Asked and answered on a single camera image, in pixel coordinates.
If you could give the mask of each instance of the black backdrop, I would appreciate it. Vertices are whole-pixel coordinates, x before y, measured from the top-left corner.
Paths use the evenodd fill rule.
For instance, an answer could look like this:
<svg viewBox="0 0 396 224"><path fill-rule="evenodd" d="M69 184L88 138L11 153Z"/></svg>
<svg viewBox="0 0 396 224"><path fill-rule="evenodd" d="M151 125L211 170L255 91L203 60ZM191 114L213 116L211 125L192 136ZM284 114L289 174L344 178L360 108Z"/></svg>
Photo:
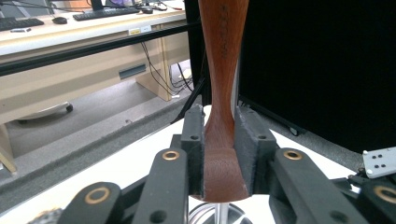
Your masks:
<svg viewBox="0 0 396 224"><path fill-rule="evenodd" d="M361 153L396 146L396 1L250 0L239 96Z"/></svg>

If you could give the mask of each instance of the black keyboard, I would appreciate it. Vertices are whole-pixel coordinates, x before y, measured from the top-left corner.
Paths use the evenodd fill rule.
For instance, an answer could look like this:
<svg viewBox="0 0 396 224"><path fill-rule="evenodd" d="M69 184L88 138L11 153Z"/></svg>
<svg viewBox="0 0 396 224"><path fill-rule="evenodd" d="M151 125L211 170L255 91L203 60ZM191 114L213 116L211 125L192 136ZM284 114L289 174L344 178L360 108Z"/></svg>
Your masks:
<svg viewBox="0 0 396 224"><path fill-rule="evenodd" d="M16 28L27 28L32 26L44 25L44 22L36 19L25 19L25 20L0 20L0 31L12 30Z"/></svg>
<svg viewBox="0 0 396 224"><path fill-rule="evenodd" d="M140 10L134 7L127 7L127 8L116 8L116 9L108 9L108 10L97 10L92 12L86 12L84 14L77 14L73 15L73 18L76 21L87 21L87 20L94 20L106 17L114 17L114 16L121 16L127 14L134 14L138 13Z"/></svg>

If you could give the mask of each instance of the desk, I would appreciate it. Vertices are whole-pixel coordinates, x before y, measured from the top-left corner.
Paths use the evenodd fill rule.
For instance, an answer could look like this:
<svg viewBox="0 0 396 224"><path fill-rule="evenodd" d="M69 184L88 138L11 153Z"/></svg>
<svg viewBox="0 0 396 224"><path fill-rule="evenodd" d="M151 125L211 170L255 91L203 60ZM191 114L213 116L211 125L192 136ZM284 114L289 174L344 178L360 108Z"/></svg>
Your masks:
<svg viewBox="0 0 396 224"><path fill-rule="evenodd" d="M207 115L210 114L210 106L205 107L205 113ZM81 189L95 182L113 182L122 189L129 186L149 173L156 153L162 149L169 148L172 135L174 133L181 133L182 126L183 120L140 141L134 142L87 170L66 179L64 182L35 196L26 203L4 213L0 217L0 223L27 223L42 211L59 207L65 208ZM308 154L328 178L332 179L354 175L354 172L344 166L320 156L318 153L289 140L279 133L273 132L273 134L280 147L292 147ZM242 208L254 224L275 223L272 219L268 199L269 197L267 195L254 195L251 198L234 204ZM199 203L201 202L190 198L189 210Z"/></svg>
<svg viewBox="0 0 396 224"><path fill-rule="evenodd" d="M184 8L181 1L167 4ZM156 30L185 23L184 10L172 8L155 11L151 15L138 13L90 21L75 21L73 13L57 16L66 17L68 23L57 25L51 21L51 16L43 16L38 18L45 25L32 27L29 33L0 32L0 63L115 40L127 36L128 30L134 28ZM190 58L188 45L186 33L146 43L151 62L166 80L164 86L170 85L168 66ZM140 45L0 77L0 161L10 171L16 170L4 123L120 83L120 70L141 64L145 64L147 69L135 77L136 82L169 101L169 90L160 87L151 77L145 52Z"/></svg>

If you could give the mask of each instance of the silver circular object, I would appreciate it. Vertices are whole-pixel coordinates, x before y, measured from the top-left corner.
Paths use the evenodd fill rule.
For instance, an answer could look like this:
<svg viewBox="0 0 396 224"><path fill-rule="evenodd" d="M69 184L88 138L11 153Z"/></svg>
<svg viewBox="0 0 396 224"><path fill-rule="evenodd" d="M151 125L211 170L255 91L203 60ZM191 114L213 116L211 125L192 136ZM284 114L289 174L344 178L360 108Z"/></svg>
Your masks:
<svg viewBox="0 0 396 224"><path fill-rule="evenodd" d="M202 203L190 211L189 224L215 224L215 203ZM242 209L230 203L228 220L231 224L252 224Z"/></svg>

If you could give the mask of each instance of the wooden handle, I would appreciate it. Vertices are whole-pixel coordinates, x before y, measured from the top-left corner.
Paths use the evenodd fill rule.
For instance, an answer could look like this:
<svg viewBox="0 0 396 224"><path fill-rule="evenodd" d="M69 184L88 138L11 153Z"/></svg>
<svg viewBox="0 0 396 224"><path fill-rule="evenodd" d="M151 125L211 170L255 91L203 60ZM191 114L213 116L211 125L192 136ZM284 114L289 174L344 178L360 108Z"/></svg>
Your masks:
<svg viewBox="0 0 396 224"><path fill-rule="evenodd" d="M212 84L212 110L205 126L204 197L224 203L248 192L233 149L231 93L248 0L199 0Z"/></svg>

